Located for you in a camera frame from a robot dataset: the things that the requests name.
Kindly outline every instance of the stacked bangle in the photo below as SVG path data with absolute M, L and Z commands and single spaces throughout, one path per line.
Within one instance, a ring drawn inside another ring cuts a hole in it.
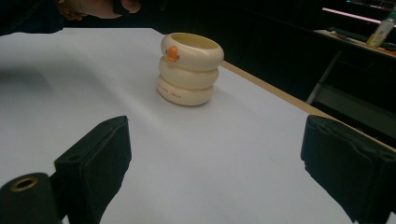
M 204 72 L 186 70 L 167 62 L 164 57 L 161 57 L 159 66 L 163 79 L 170 84 L 190 90 L 208 88 L 219 76 L 218 68 Z
M 219 67 L 224 59 L 221 46 L 200 35 L 173 33 L 162 43 L 163 56 L 175 66 L 192 71 L 209 71 Z
M 163 98 L 179 105 L 201 105 L 213 95 L 213 86 L 202 90 L 187 90 L 166 82 L 160 75 L 157 90 Z

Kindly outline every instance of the white table surface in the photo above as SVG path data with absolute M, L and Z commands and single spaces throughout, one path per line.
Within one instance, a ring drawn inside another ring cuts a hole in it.
M 126 115 L 133 158 L 101 223 L 350 223 L 300 159 L 307 113 L 223 67 L 207 104 L 165 101 L 162 38 L 71 28 L 0 37 L 0 185 L 52 175 L 84 134 Z

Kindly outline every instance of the orange charm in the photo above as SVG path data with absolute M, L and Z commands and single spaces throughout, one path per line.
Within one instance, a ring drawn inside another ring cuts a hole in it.
M 172 46 L 170 47 L 166 52 L 166 59 L 169 62 L 175 63 L 178 60 L 178 55 L 177 55 L 177 47 L 176 46 Z

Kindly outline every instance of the black foam block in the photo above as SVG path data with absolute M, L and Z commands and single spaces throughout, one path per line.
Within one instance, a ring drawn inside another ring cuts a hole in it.
M 301 159 L 352 221 L 388 220 L 396 194 L 394 151 L 336 120 L 309 116 Z
M 128 119 L 108 119 L 55 161 L 70 223 L 99 223 L 131 161 Z

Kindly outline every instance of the hand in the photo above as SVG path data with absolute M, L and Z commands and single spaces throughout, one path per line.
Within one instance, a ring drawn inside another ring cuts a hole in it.
M 102 19 L 114 19 L 120 17 L 113 12 L 112 0 L 65 0 L 65 3 L 77 13 L 84 13 Z M 131 13 L 140 9 L 138 0 L 121 0 L 121 4 Z

